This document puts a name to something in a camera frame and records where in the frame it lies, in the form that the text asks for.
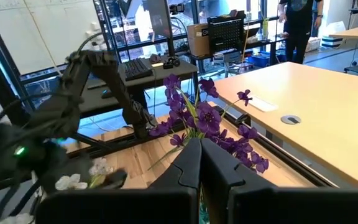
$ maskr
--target green led light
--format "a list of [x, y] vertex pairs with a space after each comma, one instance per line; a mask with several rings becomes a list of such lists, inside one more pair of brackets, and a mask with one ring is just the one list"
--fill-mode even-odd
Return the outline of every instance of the green led light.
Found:
[[21, 155], [25, 151], [25, 147], [18, 147], [15, 151], [15, 156]]

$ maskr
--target person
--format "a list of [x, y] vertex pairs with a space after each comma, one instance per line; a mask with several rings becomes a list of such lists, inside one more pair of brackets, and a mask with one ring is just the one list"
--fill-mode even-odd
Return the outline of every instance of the person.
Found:
[[280, 13], [278, 21], [285, 21], [284, 34], [287, 36], [285, 54], [289, 62], [303, 63], [311, 32], [313, 1], [318, 4], [318, 14], [314, 22], [314, 27], [318, 29], [323, 18], [324, 0], [280, 0], [278, 5]]

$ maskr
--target gray floor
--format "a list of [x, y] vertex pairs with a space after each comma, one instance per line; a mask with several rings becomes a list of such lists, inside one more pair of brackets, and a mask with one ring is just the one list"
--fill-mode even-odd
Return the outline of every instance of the gray floor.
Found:
[[[354, 50], [355, 46], [356, 46], [355, 42], [349, 41], [347, 44], [342, 45], [340, 49], [322, 50], [321, 52], [317, 52], [317, 51], [310, 52], [306, 55], [305, 64], [313, 67], [319, 67], [319, 68], [343, 72], [344, 67], [348, 67], [354, 59], [358, 61], [358, 49], [356, 49], [355, 51]], [[191, 91], [190, 86], [191, 86], [190, 82], [183, 81], [182, 88], [184, 90], [188, 90], [190, 92]], [[163, 94], [163, 91], [164, 91], [164, 87], [158, 88], [156, 91], [154, 91], [154, 89], [146, 91], [147, 94], [150, 96], [150, 99], [148, 99], [148, 104], [156, 105], [156, 107], [149, 106], [149, 111], [150, 113], [155, 113], [156, 116], [167, 114], [169, 110], [169, 108], [165, 105], [166, 99], [165, 99], [165, 95]], [[215, 101], [215, 103], [217, 103], [218, 105], [221, 106], [225, 105], [221, 100], [213, 99], [213, 101]], [[231, 111], [231, 113], [237, 116], [240, 115], [236, 111]], [[121, 117], [121, 110], [112, 111], [106, 114], [100, 114], [93, 118], [83, 119], [80, 124], [79, 132], [87, 136], [94, 136], [97, 134], [101, 134], [106, 130], [119, 129], [124, 125], [125, 122]], [[263, 128], [261, 128], [257, 124], [253, 124], [253, 125], [257, 127], [257, 129], [261, 133], [265, 133], [265, 130]], [[305, 155], [300, 154], [296, 149], [290, 147], [288, 144], [284, 144], [284, 148], [285, 150], [287, 150], [297, 158], [301, 159], [302, 161], [305, 161], [307, 164], [309, 164], [312, 168], [314, 168], [318, 172], [322, 173], [323, 175], [334, 181], [339, 186], [341, 187], [348, 186], [347, 183], [345, 183], [341, 179], [338, 179], [334, 174], [328, 172], [321, 165], [311, 161]], [[24, 195], [25, 191], [27, 191], [30, 185], [31, 185], [30, 182], [26, 182], [21, 185], [19, 192], [16, 194], [12, 202], [9, 204], [10, 206], [8, 206], [9, 208], [7, 209], [7, 211], [10, 211], [12, 209], [12, 206], [14, 206], [19, 201], [19, 199]], [[0, 200], [2, 199], [5, 192], [6, 190], [0, 191]], [[27, 204], [26, 208], [24, 209], [24, 212], [28, 212], [29, 208], [30, 205]]]

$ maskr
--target white label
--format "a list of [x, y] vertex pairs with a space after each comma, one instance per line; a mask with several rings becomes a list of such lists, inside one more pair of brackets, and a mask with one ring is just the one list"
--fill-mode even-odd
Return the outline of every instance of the white label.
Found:
[[269, 111], [273, 111], [273, 110], [277, 110], [278, 106], [268, 103], [264, 100], [262, 100], [261, 98], [259, 98], [258, 96], [250, 96], [252, 97], [252, 100], [249, 101], [249, 104], [251, 104], [252, 106], [260, 109], [263, 112], [269, 112]]

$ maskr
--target black keyboard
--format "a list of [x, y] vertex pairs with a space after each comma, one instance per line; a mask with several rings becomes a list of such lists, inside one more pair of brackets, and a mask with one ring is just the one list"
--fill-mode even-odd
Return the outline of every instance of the black keyboard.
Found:
[[149, 77], [153, 75], [153, 71], [147, 68], [140, 58], [130, 60], [122, 64], [125, 71], [125, 80], [131, 81], [138, 78]]

